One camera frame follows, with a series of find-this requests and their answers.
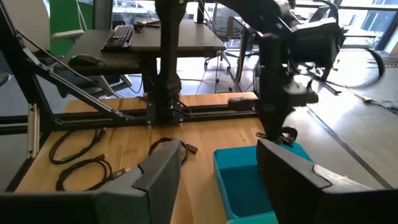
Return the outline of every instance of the keyboard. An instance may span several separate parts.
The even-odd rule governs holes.
[[[117,26],[101,48],[101,52],[118,53],[128,51],[134,26]]]

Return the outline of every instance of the blue bin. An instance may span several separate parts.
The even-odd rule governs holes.
[[[312,161],[298,144],[285,149]],[[228,224],[277,224],[257,166],[256,146],[214,152],[214,173]]]

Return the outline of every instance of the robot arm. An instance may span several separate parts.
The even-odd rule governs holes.
[[[218,0],[236,11],[258,31],[260,46],[259,99],[255,109],[266,132],[266,138],[277,144],[286,143],[282,133],[285,118],[295,106],[317,103],[318,96],[310,83],[294,81],[294,63],[313,62],[331,67],[340,50],[343,33],[334,18],[299,24],[290,14],[295,0]],[[246,100],[230,100],[235,110],[246,110]]]

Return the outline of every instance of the green panel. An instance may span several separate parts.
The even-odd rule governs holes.
[[[87,29],[93,27],[93,5],[79,2]],[[75,0],[50,0],[50,33],[80,29]],[[72,46],[70,40],[51,40],[51,53],[65,55]]]

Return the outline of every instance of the gray desk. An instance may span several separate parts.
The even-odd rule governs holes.
[[[143,77],[154,78],[157,75],[157,61],[160,57],[161,29],[146,27],[141,33],[134,33],[131,52],[125,54],[101,53],[101,47],[112,33],[111,30],[88,30],[69,53],[62,59],[69,59],[78,54],[89,54],[100,58],[106,65],[73,67],[82,75],[124,75],[141,73]],[[205,24],[197,24],[193,20],[182,20],[178,39],[178,57],[215,57],[217,51],[225,50],[225,46]],[[65,70],[56,65],[55,71]],[[144,79],[144,91],[148,92],[151,85]]]
[[[146,27],[142,33],[134,33],[131,50],[160,57],[160,29]],[[197,24],[191,19],[181,21],[178,57],[212,57],[220,50],[226,50],[224,43],[206,24]]]
[[[72,67],[82,75],[123,75],[129,73],[139,73],[139,63],[137,54],[103,54],[102,45],[109,37],[112,31],[107,30],[88,30],[72,46],[70,51],[64,56],[62,62],[68,64],[69,59],[78,54],[89,54],[101,59],[106,65],[100,63],[95,66],[74,66]],[[57,70],[66,70],[60,64],[54,68]]]

